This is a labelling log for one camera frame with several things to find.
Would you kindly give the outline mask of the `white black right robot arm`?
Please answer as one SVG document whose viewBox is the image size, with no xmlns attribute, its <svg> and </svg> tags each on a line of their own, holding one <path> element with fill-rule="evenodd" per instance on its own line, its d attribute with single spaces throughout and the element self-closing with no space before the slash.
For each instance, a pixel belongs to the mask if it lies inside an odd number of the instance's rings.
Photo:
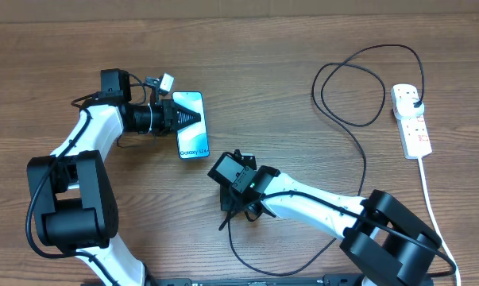
<svg viewBox="0 0 479 286">
<path fill-rule="evenodd" d="M 387 192 L 367 198 L 310 187 L 253 156 L 223 153 L 208 172 L 230 197 L 230 215 L 251 212 L 305 222 L 341 242 L 375 285 L 420 285 L 430 277 L 441 238 Z"/>
</svg>

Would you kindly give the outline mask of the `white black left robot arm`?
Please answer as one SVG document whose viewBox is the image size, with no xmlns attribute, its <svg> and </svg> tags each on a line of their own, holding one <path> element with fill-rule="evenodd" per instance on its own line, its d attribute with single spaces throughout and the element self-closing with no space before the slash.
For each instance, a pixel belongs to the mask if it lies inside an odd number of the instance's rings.
<svg viewBox="0 0 479 286">
<path fill-rule="evenodd" d="M 104 164 L 111 147 L 124 133 L 174 133 L 180 158 L 206 148 L 201 93 L 172 92 L 167 73 L 135 83 L 132 78 L 119 68 L 102 70 L 100 90 L 72 101 L 79 120 L 68 138 L 26 166 L 30 248 L 48 259 L 76 257 L 104 285 L 156 284 L 118 233 L 118 205 Z"/>
</svg>

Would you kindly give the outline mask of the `Samsung Galaxy smartphone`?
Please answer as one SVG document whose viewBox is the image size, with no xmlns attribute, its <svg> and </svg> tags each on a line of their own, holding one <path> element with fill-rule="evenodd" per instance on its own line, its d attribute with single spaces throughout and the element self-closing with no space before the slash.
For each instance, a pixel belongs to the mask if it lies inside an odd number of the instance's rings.
<svg viewBox="0 0 479 286">
<path fill-rule="evenodd" d="M 179 157 L 182 160 L 204 158 L 210 155 L 203 95 L 199 91 L 176 91 L 172 98 L 178 104 L 199 113 L 201 121 L 177 132 Z"/>
</svg>

